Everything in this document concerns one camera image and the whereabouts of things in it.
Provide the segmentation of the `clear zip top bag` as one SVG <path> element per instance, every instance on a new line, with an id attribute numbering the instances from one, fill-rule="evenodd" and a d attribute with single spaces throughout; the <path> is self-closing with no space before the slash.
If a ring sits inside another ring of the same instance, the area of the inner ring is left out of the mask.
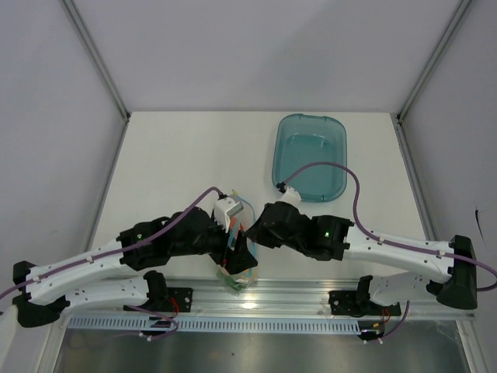
<path id="1" fill-rule="evenodd" d="M 228 234 L 228 247 L 217 265 L 217 277 L 230 294 L 239 296 L 259 275 L 258 249 L 246 235 L 255 223 L 255 208 L 235 190 L 226 199 L 221 206 L 229 205 L 227 212 L 222 211 L 219 204 L 214 209 L 214 217 L 221 218 Z"/>

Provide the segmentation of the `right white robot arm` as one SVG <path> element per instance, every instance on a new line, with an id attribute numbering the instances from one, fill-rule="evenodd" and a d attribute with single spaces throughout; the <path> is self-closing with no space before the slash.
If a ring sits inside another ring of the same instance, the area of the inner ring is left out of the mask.
<path id="1" fill-rule="evenodd" d="M 434 299 L 461 310 L 478 307 L 476 266 L 471 240 L 456 235 L 449 242 L 374 239 L 349 219 L 333 215 L 309 218 L 288 203 L 267 204 L 247 230 L 253 242 L 273 249 L 287 246 L 317 261 L 359 260 L 395 267 L 395 275 L 362 276 L 356 290 L 330 296 L 337 315 L 375 315 L 406 301 Z"/>

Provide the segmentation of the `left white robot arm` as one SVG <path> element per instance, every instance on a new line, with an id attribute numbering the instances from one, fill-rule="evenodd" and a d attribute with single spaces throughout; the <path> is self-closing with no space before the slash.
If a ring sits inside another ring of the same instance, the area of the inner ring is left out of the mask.
<path id="1" fill-rule="evenodd" d="M 20 292 L 12 300 L 17 321 L 24 328 L 45 326 L 76 309 L 178 311 L 179 296 L 158 272 L 171 258 L 207 255 L 230 275 L 257 266 L 244 231 L 235 239 L 230 233 L 228 225 L 195 207 L 138 223 L 87 255 L 42 267 L 18 262 L 12 272 Z"/>

